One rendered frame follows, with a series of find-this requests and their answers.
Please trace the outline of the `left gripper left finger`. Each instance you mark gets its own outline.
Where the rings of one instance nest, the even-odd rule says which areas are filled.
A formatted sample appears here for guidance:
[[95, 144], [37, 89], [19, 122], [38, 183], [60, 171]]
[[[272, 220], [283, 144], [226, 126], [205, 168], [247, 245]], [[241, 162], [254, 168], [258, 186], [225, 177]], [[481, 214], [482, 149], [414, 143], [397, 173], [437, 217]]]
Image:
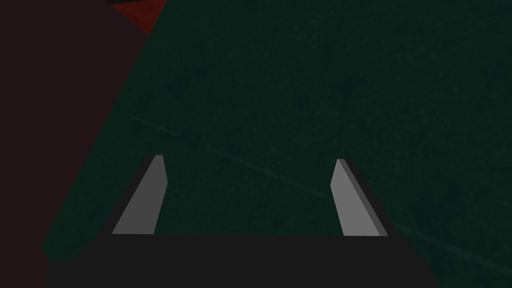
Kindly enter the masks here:
[[167, 186], [164, 157], [147, 156], [97, 234], [154, 234]]

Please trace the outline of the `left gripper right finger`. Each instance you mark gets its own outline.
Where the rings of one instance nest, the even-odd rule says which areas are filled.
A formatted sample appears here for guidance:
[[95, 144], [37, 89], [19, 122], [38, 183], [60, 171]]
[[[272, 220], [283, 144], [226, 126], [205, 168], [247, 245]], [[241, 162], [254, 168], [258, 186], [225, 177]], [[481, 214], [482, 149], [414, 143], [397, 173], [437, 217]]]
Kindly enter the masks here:
[[344, 236], [399, 237], [354, 160], [336, 160], [331, 192]]

